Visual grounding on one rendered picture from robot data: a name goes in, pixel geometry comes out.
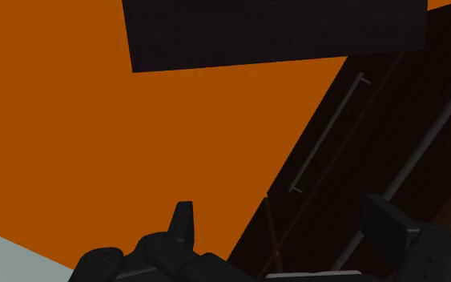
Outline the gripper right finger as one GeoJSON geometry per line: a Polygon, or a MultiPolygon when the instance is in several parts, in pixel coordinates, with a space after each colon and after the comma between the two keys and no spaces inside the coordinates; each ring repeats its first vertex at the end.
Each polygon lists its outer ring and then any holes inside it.
{"type": "Polygon", "coordinates": [[[366,195],[360,231],[396,270],[393,282],[451,282],[451,229],[416,222],[380,195],[366,195]]]}

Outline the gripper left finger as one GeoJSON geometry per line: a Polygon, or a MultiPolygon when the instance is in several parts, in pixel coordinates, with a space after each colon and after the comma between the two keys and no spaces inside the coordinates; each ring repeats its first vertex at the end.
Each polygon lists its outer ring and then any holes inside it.
{"type": "Polygon", "coordinates": [[[143,236],[133,252],[97,248],[78,261],[68,282],[249,282],[249,276],[215,254],[194,252],[191,201],[176,204],[165,232],[143,236]]]}

